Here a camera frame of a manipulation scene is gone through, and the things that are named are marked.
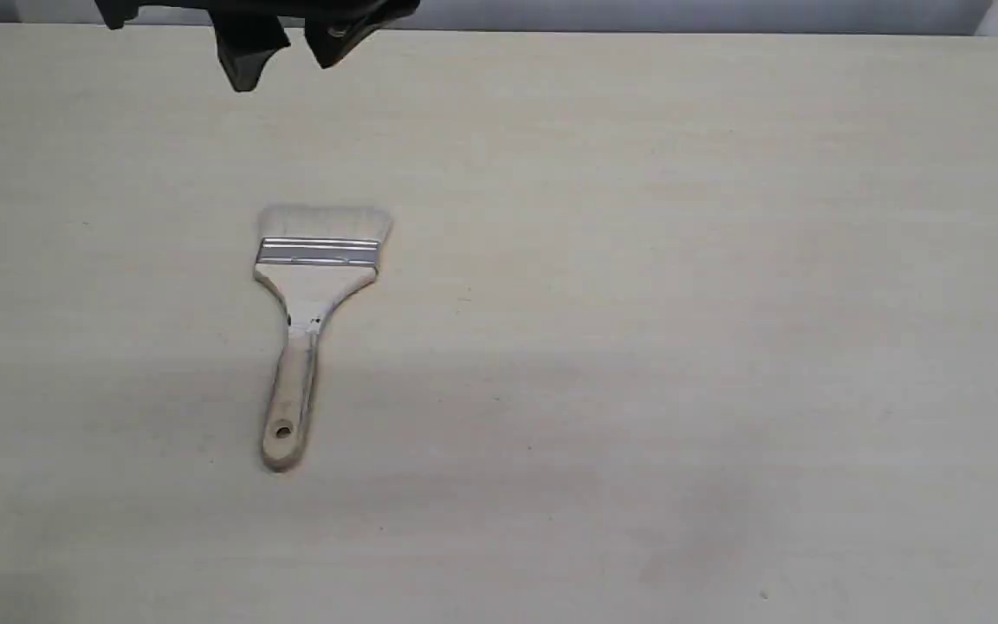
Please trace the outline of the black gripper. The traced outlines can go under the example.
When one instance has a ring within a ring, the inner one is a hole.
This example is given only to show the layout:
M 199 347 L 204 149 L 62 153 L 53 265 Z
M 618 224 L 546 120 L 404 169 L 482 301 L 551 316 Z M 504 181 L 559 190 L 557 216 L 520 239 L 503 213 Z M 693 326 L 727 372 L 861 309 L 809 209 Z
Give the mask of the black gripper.
M 239 94 L 253 91 L 266 64 L 290 40 L 282 23 L 302 24 L 302 33 L 320 68 L 336 67 L 361 41 L 404 17 L 419 1 L 95 1 L 103 23 L 119 30 L 143 8 L 195 10 L 210 15 L 217 59 Z

